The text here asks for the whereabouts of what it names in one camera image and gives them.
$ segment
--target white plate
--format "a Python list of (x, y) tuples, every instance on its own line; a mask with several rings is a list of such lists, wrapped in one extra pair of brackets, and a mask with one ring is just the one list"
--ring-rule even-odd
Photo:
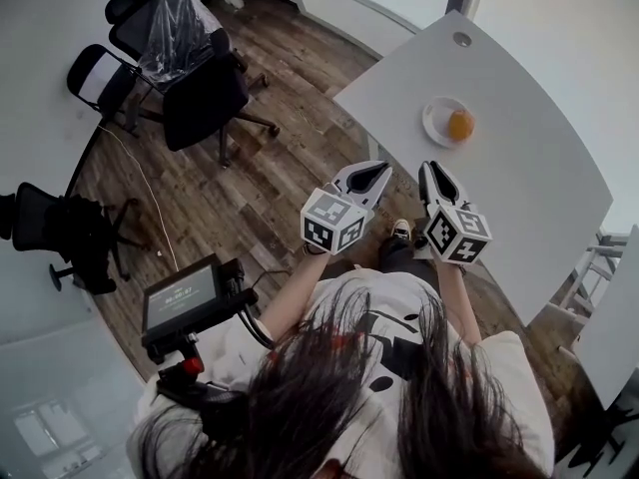
[(448, 121), (450, 120), (450, 115), (456, 110), (467, 109), (452, 98), (434, 98), (423, 108), (421, 114), (421, 121), (426, 134), (441, 146), (449, 149), (458, 148), (465, 142), (452, 140), (448, 136)]

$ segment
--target long dark hair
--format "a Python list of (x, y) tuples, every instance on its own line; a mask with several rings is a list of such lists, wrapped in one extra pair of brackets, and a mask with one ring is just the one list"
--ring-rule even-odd
[[(215, 439), (180, 407), (144, 423), (134, 449), (144, 478), (313, 477), (365, 403), (371, 346), (355, 325), (370, 295), (343, 288), (278, 343), (232, 416), (207, 413)], [(499, 383), (474, 348), (449, 342), (444, 308), (427, 292), (419, 326), (423, 342), (410, 358), (397, 427), (401, 477), (545, 477), (524, 453)], [(335, 477), (355, 461), (353, 448)]]

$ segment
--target sneaker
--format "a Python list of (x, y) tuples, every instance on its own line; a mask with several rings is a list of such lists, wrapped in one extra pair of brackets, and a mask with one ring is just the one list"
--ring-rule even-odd
[(392, 236), (402, 240), (410, 240), (410, 224), (408, 220), (399, 219), (395, 221), (395, 225), (392, 226)]

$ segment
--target display screen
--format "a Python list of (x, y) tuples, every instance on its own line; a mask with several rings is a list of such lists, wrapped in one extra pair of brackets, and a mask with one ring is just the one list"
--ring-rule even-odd
[(191, 273), (149, 296), (147, 329), (184, 314), (216, 296), (210, 266)]

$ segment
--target table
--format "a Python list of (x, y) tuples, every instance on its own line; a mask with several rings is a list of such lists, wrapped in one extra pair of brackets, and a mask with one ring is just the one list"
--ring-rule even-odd
[(604, 409), (639, 363), (639, 228), (630, 233), (601, 300), (572, 345)]
[[(458, 45), (457, 32), (471, 44)], [(423, 129), (421, 112), (437, 96), (459, 100), (475, 116), (472, 138), (456, 150), (435, 144)], [(414, 179), (422, 162), (437, 160), (464, 184), (494, 237), (483, 264), (523, 324), (568, 277), (612, 203), (581, 139), (550, 97), (456, 12), (334, 100)]]

